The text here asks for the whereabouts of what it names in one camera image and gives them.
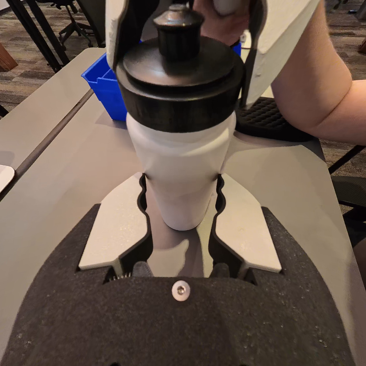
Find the white stand base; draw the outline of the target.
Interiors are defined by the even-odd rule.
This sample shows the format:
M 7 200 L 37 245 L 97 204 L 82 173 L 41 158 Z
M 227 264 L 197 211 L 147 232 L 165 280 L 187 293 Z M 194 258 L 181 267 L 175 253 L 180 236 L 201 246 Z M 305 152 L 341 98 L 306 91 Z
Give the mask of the white stand base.
M 0 192 L 2 192 L 15 176 L 15 170 L 6 165 L 0 165 Z

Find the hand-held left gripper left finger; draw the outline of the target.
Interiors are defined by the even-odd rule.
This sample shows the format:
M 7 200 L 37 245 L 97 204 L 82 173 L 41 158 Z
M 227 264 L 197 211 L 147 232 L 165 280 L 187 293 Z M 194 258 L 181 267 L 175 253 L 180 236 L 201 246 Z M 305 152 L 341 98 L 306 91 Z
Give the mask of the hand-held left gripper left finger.
M 137 172 L 102 200 L 80 270 L 112 267 L 116 277 L 131 277 L 134 265 L 149 259 L 153 239 L 146 191 L 146 176 Z

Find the white plastic bottle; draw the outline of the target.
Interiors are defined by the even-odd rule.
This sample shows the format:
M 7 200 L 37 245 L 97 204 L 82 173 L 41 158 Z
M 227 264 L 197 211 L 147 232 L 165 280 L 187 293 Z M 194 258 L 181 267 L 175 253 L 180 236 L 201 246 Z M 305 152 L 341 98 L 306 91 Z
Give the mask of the white plastic bottle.
M 187 231 L 205 216 L 234 134 L 236 114 L 216 126 L 187 133 L 154 130 L 126 115 L 126 126 L 163 221 Z

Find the black bottle lid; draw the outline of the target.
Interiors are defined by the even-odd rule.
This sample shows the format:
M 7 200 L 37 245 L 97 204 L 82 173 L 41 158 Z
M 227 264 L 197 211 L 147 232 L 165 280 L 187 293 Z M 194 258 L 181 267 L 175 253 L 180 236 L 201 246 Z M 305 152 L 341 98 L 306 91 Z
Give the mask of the black bottle lid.
M 235 110 L 245 79 L 241 57 L 201 36 L 204 17 L 173 4 L 153 19 L 157 37 L 140 42 L 142 14 L 128 5 L 113 60 L 127 112 L 140 124 L 168 133 L 202 131 Z

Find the blue plastic bin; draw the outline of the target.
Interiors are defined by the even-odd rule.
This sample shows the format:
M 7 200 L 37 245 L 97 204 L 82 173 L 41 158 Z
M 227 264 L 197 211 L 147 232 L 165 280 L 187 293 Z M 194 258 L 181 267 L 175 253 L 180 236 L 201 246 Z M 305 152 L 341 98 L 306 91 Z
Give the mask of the blue plastic bin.
M 127 113 L 142 125 L 169 133 L 197 132 L 216 126 L 236 107 L 245 68 L 225 44 L 201 37 L 199 53 L 170 61 L 158 39 L 140 42 L 110 69 L 100 57 L 82 77 L 109 116 L 126 121 Z

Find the person's right hand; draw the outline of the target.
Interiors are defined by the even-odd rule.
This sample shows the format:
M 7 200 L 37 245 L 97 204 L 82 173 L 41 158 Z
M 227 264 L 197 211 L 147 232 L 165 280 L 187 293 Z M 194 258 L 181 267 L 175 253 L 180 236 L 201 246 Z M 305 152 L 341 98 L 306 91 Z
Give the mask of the person's right hand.
M 249 27 L 249 1 L 241 1 L 236 12 L 220 16 L 211 0 L 196 0 L 193 10 L 204 16 L 201 26 L 201 36 L 216 39 L 228 46 L 232 46 Z

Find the dark office chair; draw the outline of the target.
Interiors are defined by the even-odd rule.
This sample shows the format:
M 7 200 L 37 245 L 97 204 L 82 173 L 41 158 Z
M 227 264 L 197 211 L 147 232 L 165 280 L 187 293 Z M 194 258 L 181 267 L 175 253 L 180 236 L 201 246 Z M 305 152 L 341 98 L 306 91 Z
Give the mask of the dark office chair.
M 61 9 L 62 7 L 66 9 L 71 23 L 59 32 L 59 41 L 64 51 L 66 50 L 64 45 L 66 40 L 69 39 L 74 32 L 76 32 L 79 37 L 83 36 L 88 42 L 88 47 L 93 48 L 92 41 L 89 38 L 90 34 L 86 33 L 86 30 L 92 30 L 91 26 L 77 22 L 71 14 L 71 11 L 75 14 L 78 12 L 74 6 L 73 0 L 37 0 L 36 2 L 50 4 L 58 9 Z

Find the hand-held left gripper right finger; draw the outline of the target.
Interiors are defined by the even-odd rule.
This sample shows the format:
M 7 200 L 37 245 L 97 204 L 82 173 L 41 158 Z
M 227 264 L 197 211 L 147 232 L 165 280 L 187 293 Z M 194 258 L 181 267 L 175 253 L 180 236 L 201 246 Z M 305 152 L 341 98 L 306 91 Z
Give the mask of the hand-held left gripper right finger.
M 214 267 L 244 280 L 250 269 L 279 274 L 282 266 L 261 204 L 228 174 L 218 175 L 208 251 Z

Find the black high-back chair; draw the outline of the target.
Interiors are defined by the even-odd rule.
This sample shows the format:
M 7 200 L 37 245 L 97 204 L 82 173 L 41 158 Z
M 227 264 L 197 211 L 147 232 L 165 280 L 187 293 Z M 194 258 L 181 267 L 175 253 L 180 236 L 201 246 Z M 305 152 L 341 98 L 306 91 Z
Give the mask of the black high-back chair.
M 105 48 L 105 0 L 77 0 L 91 26 L 99 48 Z

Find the person's right forearm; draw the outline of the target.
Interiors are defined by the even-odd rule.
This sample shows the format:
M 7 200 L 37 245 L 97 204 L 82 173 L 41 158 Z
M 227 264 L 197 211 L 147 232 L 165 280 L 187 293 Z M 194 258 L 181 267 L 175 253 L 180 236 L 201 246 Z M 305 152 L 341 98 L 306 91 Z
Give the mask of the person's right forearm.
M 316 138 L 366 144 L 366 81 L 352 80 L 334 49 L 320 1 L 288 61 L 271 85 L 279 111 Z

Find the wooden post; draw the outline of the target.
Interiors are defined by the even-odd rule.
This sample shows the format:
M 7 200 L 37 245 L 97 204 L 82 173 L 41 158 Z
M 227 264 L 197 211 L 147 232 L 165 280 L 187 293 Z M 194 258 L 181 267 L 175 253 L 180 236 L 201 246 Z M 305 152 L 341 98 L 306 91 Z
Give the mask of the wooden post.
M 0 44 L 0 71 L 9 72 L 17 66 L 18 63 L 7 52 L 4 46 Z

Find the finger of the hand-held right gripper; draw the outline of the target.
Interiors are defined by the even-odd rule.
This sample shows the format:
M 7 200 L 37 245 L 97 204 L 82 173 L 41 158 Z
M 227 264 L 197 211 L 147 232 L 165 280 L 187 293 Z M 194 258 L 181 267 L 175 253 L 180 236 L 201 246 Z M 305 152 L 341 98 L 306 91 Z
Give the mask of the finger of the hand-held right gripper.
M 319 0 L 250 1 L 251 48 L 246 57 L 240 107 L 250 108 L 282 70 Z
M 138 45 L 152 23 L 159 0 L 108 0 L 105 4 L 105 36 L 107 63 L 111 70 L 127 51 Z

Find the black metal table frame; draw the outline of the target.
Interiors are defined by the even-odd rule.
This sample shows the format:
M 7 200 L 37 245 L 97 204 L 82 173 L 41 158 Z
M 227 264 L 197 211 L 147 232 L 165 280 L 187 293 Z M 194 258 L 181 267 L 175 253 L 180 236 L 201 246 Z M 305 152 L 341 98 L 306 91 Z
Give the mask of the black metal table frame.
M 55 1 L 7 0 L 6 2 L 45 58 L 47 65 L 55 73 L 66 66 L 70 60 L 39 7 L 40 3 L 51 4 Z

